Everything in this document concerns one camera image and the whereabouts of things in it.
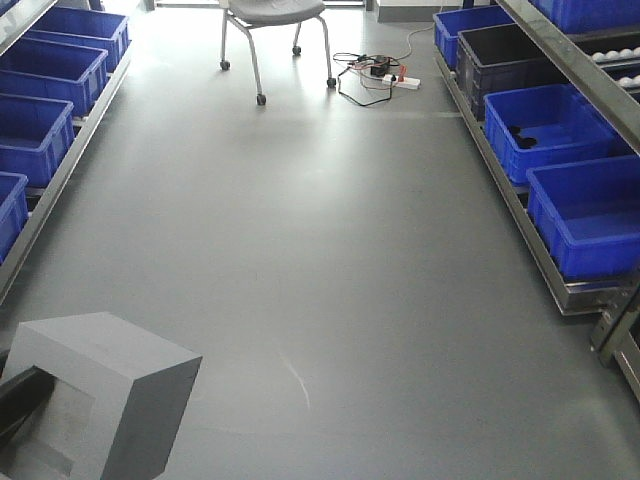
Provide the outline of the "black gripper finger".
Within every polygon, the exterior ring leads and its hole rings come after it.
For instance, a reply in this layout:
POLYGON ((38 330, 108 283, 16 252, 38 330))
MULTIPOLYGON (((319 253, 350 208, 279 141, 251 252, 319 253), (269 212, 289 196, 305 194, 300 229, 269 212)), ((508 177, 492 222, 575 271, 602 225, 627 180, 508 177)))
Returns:
POLYGON ((10 440, 53 392, 55 378, 31 367, 1 385, 1 439, 10 440))

